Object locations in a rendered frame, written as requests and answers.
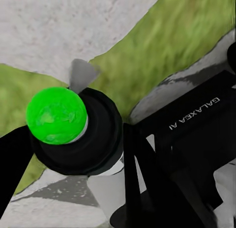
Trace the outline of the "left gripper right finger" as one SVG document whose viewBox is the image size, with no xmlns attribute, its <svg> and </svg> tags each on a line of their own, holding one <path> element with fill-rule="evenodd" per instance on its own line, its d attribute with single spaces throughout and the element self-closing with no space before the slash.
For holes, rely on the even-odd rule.
<svg viewBox="0 0 236 228">
<path fill-rule="evenodd" d="M 135 125 L 123 124 L 127 228 L 206 228 L 174 178 Z M 142 207 L 137 158 L 153 212 Z"/>
</svg>

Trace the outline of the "insectifuge atomizer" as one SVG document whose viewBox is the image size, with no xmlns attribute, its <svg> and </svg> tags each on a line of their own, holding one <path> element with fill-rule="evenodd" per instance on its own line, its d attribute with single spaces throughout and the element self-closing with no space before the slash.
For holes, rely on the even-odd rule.
<svg viewBox="0 0 236 228">
<path fill-rule="evenodd" d="M 31 146 L 50 170 L 103 176 L 124 169 L 122 117 L 113 100 L 87 87 L 99 76 L 91 62 L 74 58 L 69 87 L 44 89 L 29 102 Z"/>
</svg>

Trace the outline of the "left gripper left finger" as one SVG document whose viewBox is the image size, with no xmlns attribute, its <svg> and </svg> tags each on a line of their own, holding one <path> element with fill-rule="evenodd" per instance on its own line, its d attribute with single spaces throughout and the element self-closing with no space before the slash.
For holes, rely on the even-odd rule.
<svg viewBox="0 0 236 228">
<path fill-rule="evenodd" d="M 0 138 L 0 219 L 33 154 L 27 125 Z"/>
</svg>

